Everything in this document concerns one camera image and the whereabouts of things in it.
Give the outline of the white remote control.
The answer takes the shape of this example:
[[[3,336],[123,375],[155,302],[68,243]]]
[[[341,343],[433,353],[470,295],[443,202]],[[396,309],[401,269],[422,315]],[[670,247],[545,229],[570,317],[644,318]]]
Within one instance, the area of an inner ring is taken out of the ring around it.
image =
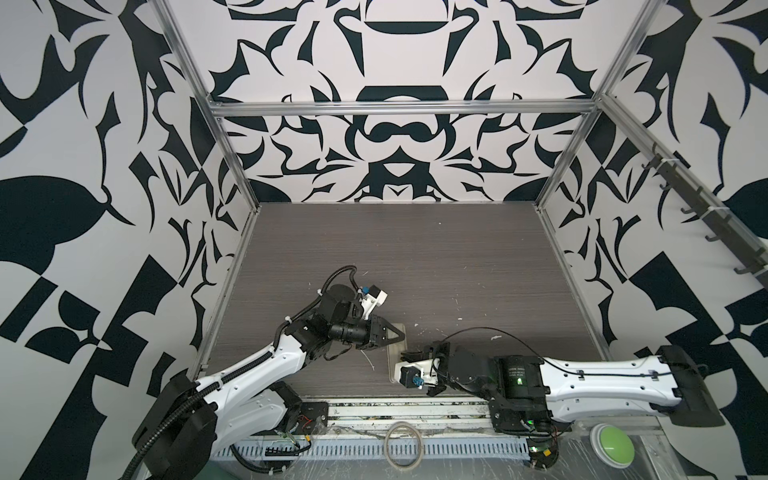
[[[392,384],[399,382],[400,373],[396,369],[396,365],[401,361],[400,355],[408,349],[408,343],[406,348],[387,348],[387,360],[388,360],[388,374],[389,380]]]

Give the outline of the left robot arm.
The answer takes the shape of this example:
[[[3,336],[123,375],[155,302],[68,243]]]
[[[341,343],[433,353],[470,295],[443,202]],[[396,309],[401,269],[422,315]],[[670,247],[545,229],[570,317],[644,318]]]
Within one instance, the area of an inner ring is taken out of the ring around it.
[[[192,479],[219,450],[254,433],[290,430],[302,400],[285,380],[327,359],[333,343],[364,351],[404,340],[402,330],[374,312],[387,293],[360,286],[356,272],[354,265],[334,271],[256,353],[197,380],[173,376],[135,431],[135,453],[122,478],[135,478],[145,466],[153,479]]]

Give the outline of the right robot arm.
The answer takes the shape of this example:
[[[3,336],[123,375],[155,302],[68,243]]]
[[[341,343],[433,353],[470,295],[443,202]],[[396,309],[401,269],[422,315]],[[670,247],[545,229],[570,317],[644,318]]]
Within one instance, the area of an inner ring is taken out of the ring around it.
[[[497,433],[552,435],[575,421],[667,417],[677,426],[725,420],[699,366],[679,346],[629,361],[574,362],[532,355],[488,357],[449,343],[403,352],[391,380],[430,397],[452,389],[486,402]]]

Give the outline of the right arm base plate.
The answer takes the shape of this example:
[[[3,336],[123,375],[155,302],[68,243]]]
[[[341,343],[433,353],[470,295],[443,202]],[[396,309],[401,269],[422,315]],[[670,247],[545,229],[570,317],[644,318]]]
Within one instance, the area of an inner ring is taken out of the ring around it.
[[[493,429],[520,436],[557,436],[571,430],[571,422],[556,421],[544,398],[493,398],[488,401]]]

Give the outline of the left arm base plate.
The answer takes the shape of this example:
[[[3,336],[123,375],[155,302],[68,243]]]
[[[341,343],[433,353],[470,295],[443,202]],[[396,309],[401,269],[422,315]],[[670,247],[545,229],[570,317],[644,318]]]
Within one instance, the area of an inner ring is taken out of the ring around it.
[[[280,429],[286,433],[312,435],[327,427],[328,418],[328,402],[299,402],[288,407]]]

